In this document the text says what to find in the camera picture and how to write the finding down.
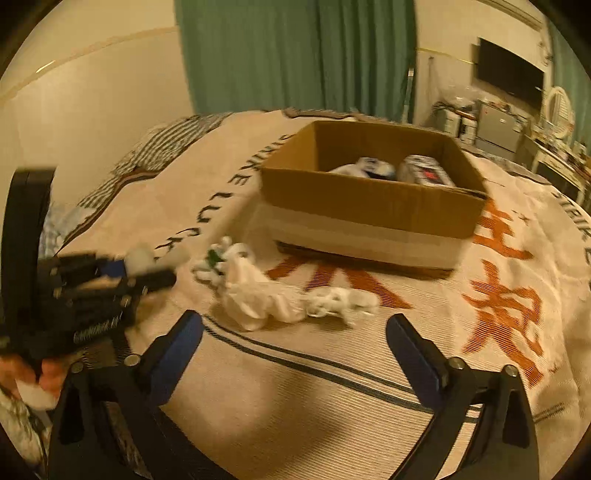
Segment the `orange chinese character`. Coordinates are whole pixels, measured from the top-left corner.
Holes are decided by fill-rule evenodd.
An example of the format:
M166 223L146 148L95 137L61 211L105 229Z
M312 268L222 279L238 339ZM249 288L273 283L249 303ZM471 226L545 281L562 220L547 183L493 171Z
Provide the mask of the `orange chinese character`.
M285 278L306 263L308 263L307 260L292 255L287 257L275 268L267 271L267 275L273 280ZM304 291L310 291L316 287L330 287L337 269L337 266L328 263L321 262L317 264L312 278L304 287ZM412 305L404 301L394 292L388 290L379 280L366 271L354 270L353 268L343 268L342 270L345 276L347 276L347 280L349 280L352 288L375 293L384 307L390 307L393 309L413 308Z
M492 238L474 235L474 243L492 248L495 252L503 255L503 257L518 258L520 260L529 260L533 257L527 250L516 250L505 245L503 235L513 236L513 230L503 219L512 221L513 218L511 218L511 215L498 210L492 199L486 202L484 210L485 212L489 212L491 216L481 216L480 220L478 220L478 225L490 229Z
M478 323L464 346L463 353L479 352L486 345L488 339L492 338L503 353L521 367L525 372L530 387L533 387L542 380L542 373L535 363L517 348L512 340L512 335L513 331L519 333L528 348L537 356L542 356L544 352L539 342L538 333L536 332L533 340L527 335L530 322L535 325L540 324L540 297L533 288L520 287L510 290L501 285L499 282L499 269L486 260L483 260L482 263L488 282L472 280L470 283L474 290L486 295L488 298L478 300L465 294L462 295L478 312ZM532 308L525 307L515 297L531 300ZM518 311L521 318L511 316L508 309Z

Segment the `cardboard box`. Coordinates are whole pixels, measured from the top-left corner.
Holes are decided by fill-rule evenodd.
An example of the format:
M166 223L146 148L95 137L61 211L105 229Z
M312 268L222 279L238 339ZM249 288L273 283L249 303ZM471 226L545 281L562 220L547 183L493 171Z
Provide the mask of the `cardboard box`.
M327 173L360 157L398 167L409 155L435 158L457 187ZM452 138L385 123L313 122L270 155L261 177L270 233L282 248L419 278L450 275L487 198Z

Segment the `television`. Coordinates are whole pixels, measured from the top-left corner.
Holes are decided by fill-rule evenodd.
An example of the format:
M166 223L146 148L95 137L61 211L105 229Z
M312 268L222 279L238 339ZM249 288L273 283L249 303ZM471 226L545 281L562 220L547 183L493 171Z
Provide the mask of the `television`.
M540 110L544 72L520 56L484 38L479 38L479 41L476 77Z

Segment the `bed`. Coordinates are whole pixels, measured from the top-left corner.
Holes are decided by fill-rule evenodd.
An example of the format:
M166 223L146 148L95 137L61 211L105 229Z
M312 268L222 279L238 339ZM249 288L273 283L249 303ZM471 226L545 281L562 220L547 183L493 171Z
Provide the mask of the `bed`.
M550 480L591 420L590 217L540 177L466 153L491 199L448 280L327 268L283 255L265 235L256 171L291 134L326 116L375 120L242 112L152 132L75 210L48 216L41 250L123 255L145 242L156 255L177 244L190 251L175 287L140 305L127 340L143 353L186 309L203 315L202 344L163 412L239 479L390 477L431 417L385 342L386 320L402 312L446 356L484 369L519 367L540 478ZM192 135L179 134L183 127ZM191 272L223 235L250 245L257 266L278 281L302 289L365 286L379 296L379 314L354 329L309 319L241 331ZM478 408L469 412L439 477L455 470L477 416Z

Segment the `white bedspread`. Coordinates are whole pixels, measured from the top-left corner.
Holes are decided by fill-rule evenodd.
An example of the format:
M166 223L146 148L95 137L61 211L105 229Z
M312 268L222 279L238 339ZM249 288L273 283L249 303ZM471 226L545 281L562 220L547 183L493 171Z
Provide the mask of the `white bedspread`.
M170 292L140 305L128 333L141 353L184 310L204 316L202 344L164 411L241 480L389 478L431 416L384 338L387 319L403 312L448 356L479 368L519 367L536 421L541 479L549 480L590 421L588 215L555 188L470 155L492 200L450 279L419 281L286 258L265 240L256 166L312 120L281 112L230 116L158 177L124 187L65 249L124 254L148 242L164 252L182 242L195 263L230 234L248 242L257 264L281 281L302 288L353 284L380 296L379 315L356 329L310 319L244 333L185 265ZM440 476L457 466L476 415L469 413Z

